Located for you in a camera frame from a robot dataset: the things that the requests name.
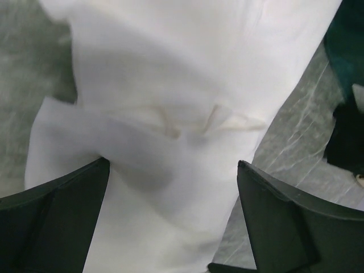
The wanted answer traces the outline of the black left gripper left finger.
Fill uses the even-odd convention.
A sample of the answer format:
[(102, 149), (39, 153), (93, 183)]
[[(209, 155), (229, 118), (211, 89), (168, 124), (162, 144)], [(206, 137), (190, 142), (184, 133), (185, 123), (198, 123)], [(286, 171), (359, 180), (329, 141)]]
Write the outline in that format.
[(1, 198), (1, 272), (82, 272), (109, 173), (101, 158)]

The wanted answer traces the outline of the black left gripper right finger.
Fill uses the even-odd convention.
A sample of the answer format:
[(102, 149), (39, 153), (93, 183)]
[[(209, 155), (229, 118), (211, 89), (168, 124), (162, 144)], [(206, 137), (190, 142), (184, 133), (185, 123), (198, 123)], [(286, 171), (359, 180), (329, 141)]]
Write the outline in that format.
[(238, 163), (255, 271), (362, 272), (363, 211), (323, 200)]

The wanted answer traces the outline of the white t shirt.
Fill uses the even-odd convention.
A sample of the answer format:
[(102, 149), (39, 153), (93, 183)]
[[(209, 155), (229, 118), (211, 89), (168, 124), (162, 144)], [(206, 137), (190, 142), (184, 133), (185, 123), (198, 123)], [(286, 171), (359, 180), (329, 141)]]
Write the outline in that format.
[(71, 29), (77, 101), (46, 98), (25, 186), (101, 156), (85, 272), (204, 272), (251, 162), (339, 1), (41, 1)]

